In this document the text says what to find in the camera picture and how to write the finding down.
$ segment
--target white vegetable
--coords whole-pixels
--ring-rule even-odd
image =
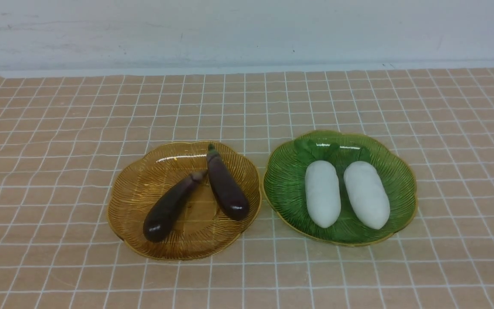
[[[340,215],[339,177],[335,166],[323,160],[312,162],[306,169],[304,185],[310,218],[324,229],[333,225]]]
[[[376,168],[367,162],[354,162],[344,171],[344,183],[358,219],[372,229],[384,227],[390,217],[390,201]]]

